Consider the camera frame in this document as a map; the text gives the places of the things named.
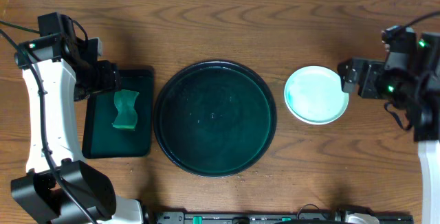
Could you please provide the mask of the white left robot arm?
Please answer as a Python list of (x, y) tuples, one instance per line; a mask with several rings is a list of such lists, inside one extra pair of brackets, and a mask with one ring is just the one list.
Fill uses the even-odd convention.
[(138, 200), (116, 195), (110, 179), (87, 164), (74, 104), (119, 91), (117, 66), (102, 59), (98, 38), (76, 36), (77, 21), (57, 12), (38, 18), (38, 38), (15, 44), (30, 100), (30, 153), (13, 199), (37, 223), (143, 223)]

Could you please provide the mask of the mint green plate front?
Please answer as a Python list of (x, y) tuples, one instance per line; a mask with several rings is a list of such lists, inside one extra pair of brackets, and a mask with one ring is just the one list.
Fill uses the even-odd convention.
[(285, 83), (283, 96), (296, 118), (313, 125), (337, 120), (349, 105), (349, 95), (342, 91), (339, 75), (322, 66), (296, 70)]

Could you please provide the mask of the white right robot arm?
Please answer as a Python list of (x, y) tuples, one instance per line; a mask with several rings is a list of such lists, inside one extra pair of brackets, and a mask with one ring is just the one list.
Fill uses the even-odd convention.
[(382, 32), (385, 61), (360, 57), (338, 65), (341, 88), (361, 98), (385, 100), (405, 111), (404, 131), (414, 132), (422, 171), (422, 223), (439, 222), (439, 34), (417, 36), (408, 25)]

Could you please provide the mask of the green scrubbing sponge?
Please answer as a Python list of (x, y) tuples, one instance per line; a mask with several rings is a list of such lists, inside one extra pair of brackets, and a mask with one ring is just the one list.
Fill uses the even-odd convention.
[(135, 110), (135, 102), (139, 93), (123, 89), (114, 94), (114, 105), (117, 115), (112, 123), (113, 128), (134, 131), (138, 123), (138, 114)]

